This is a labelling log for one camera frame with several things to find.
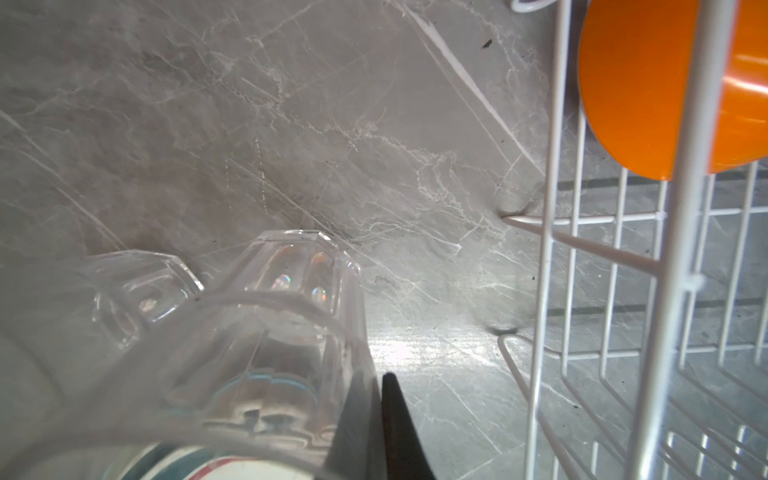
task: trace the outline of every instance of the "transparent plastic cup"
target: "transparent plastic cup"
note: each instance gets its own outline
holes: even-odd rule
[[[140,250],[0,270],[0,462],[202,289]]]
[[[294,230],[263,233],[0,476],[383,478],[384,464],[359,267]]]

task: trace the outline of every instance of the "dish rack wire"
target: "dish rack wire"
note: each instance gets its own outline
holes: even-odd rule
[[[498,338],[498,348],[511,370],[523,396],[528,401],[527,434],[525,445],[525,479],[543,478],[535,475],[539,431],[544,434],[554,453],[551,477],[571,480],[595,479],[598,455],[609,455],[623,469],[626,480],[648,478],[701,478],[705,465],[714,465],[720,475],[729,480],[747,480],[768,477],[765,450],[758,452],[745,439],[745,435],[761,435],[768,440],[765,428],[733,407],[718,389],[710,388],[686,369],[691,356],[707,354],[716,357],[707,368],[740,389],[744,396],[756,399],[768,409],[768,398],[756,387],[754,378],[740,376],[734,369],[727,369],[727,360],[733,353],[752,351],[751,363],[760,374],[758,382],[766,381],[768,368],[761,364],[763,339],[768,324],[768,302],[763,300],[756,338],[752,342],[735,343],[729,340],[733,311],[739,286],[739,277],[750,216],[768,212],[768,206],[753,206],[753,192],[758,173],[758,163],[748,167],[746,189],[741,208],[713,208],[712,199],[715,175],[707,175],[708,160],[717,127],[720,105],[721,78],[727,66],[730,39],[737,17],[738,0],[701,0],[697,18],[694,51],[689,70],[684,115],[678,138],[674,167],[674,188],[660,182],[655,211],[625,214],[627,198],[627,169],[622,168],[618,181],[617,213],[615,215],[581,216],[581,182],[584,167],[584,142],[587,121],[583,107],[578,112],[578,156],[573,189],[572,213],[569,217],[555,217],[557,200],[558,165],[561,156],[561,134],[565,95],[568,41],[571,23],[572,0],[513,0],[512,9],[517,13],[532,12],[557,1],[557,17],[554,34],[554,67],[552,75],[550,129],[546,167],[545,199],[541,217],[512,215],[504,218],[508,225],[541,237],[538,266],[538,294],[534,335],[528,339],[519,334]],[[727,284],[727,297],[720,328],[720,338],[713,345],[689,345],[697,291],[703,286],[701,267],[707,228],[710,219],[717,216],[738,216],[740,224],[733,252],[733,263]],[[624,225],[639,220],[654,221],[653,247],[649,257],[621,249],[621,233]],[[579,227],[585,224],[613,224],[613,243],[586,240],[578,236]],[[569,226],[566,233],[555,226]],[[552,265],[553,243],[570,247],[566,279],[565,314],[562,324],[561,350],[545,348],[547,329],[548,295]],[[603,257],[611,262],[609,287],[604,321],[602,323],[601,348],[595,351],[572,352],[572,310],[574,302],[574,276],[577,250]],[[651,277],[647,296],[642,347],[636,349],[612,349],[611,326],[614,314],[618,266],[629,267]],[[531,347],[530,382],[527,382],[509,351],[510,340],[524,340]],[[578,406],[594,422],[600,435],[593,441],[588,461],[574,452],[552,427],[551,420],[541,410],[542,371],[545,357],[560,361],[559,376],[564,387]],[[606,375],[609,363],[615,359],[635,357],[639,359],[639,388],[634,403],[625,399]],[[610,396],[622,409],[631,414],[633,422],[624,444],[601,418],[598,408],[586,400],[578,381],[569,376],[569,365],[585,360],[599,362],[598,377],[603,396]],[[682,378],[692,385],[697,394],[715,405],[718,413],[733,420],[733,432],[724,432],[708,424],[697,414],[695,406],[670,396],[672,379]],[[692,438],[686,432],[673,430],[665,425],[669,407],[690,420],[701,432]],[[683,455],[678,450],[685,445],[694,455]]]

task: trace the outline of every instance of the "clear glass cup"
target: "clear glass cup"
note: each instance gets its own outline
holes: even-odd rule
[[[0,476],[354,479],[384,464],[359,267],[291,230],[259,236]]]
[[[0,463],[202,289],[140,250],[0,270]]]

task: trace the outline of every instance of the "countertop surface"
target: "countertop surface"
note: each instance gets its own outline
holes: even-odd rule
[[[323,230],[362,267],[377,369],[398,374],[437,478],[517,478],[527,405],[488,328],[533,321],[538,238],[498,213],[541,206],[553,20],[501,0],[4,2],[0,264],[142,249],[209,283],[264,230]],[[615,212],[617,172],[589,137],[585,211]],[[657,185],[631,189],[627,211],[655,209]],[[653,223],[624,238],[645,252]],[[599,322],[607,271],[579,257],[585,322]],[[617,303],[639,306],[620,343],[648,279],[619,277]]]

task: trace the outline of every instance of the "orange plate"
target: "orange plate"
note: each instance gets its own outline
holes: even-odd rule
[[[593,0],[579,45],[595,136],[643,177],[672,178],[697,0]],[[742,0],[710,172],[768,155],[768,0]]]

